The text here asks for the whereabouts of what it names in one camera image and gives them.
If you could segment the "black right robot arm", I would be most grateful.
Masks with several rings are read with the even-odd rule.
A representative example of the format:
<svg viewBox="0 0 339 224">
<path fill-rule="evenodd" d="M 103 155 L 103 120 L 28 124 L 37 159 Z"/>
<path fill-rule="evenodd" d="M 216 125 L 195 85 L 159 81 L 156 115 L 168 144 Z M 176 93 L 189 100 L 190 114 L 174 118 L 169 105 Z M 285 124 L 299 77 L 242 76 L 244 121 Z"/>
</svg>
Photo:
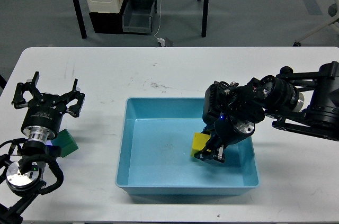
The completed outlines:
<svg viewBox="0 0 339 224">
<path fill-rule="evenodd" d="M 337 141 L 338 62 L 307 73 L 285 66 L 244 86 L 214 82 L 204 96 L 205 127 L 193 137 L 191 156 L 223 163 L 226 147 L 250 137 L 265 117 L 274 128 Z"/>
</svg>

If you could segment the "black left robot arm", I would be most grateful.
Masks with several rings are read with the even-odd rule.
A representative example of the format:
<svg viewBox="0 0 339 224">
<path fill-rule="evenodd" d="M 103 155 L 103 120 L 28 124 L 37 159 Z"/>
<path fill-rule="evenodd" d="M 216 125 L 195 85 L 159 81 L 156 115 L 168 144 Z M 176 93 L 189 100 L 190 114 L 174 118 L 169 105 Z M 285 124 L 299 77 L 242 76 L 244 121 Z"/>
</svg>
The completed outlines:
<svg viewBox="0 0 339 224">
<path fill-rule="evenodd" d="M 21 214 L 38 195 L 58 189 L 64 175 L 57 158 L 78 148 L 70 133 L 60 126 L 65 114 L 79 117 L 85 95 L 77 82 L 63 95 L 40 93 L 38 79 L 39 72 L 35 72 L 32 79 L 18 83 L 12 101 L 16 109 L 27 108 L 21 126 L 24 137 L 1 143 L 9 145 L 8 152 L 1 155 L 1 182 L 20 197 L 9 208 L 1 205 L 1 223 L 22 223 Z"/>
</svg>

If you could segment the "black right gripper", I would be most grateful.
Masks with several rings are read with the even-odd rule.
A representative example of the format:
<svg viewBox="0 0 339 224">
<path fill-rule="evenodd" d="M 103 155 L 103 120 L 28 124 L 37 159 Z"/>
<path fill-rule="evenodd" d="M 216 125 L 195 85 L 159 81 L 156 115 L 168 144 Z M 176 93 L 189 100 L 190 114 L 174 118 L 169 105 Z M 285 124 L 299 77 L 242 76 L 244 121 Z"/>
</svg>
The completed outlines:
<svg viewBox="0 0 339 224">
<path fill-rule="evenodd" d="M 256 124 L 247 120 L 221 115 L 216 121 L 206 125 L 202 134 L 210 139 L 205 150 L 198 151 L 193 157 L 203 162 L 224 163 L 226 160 L 224 149 L 250 137 L 255 132 Z"/>
</svg>

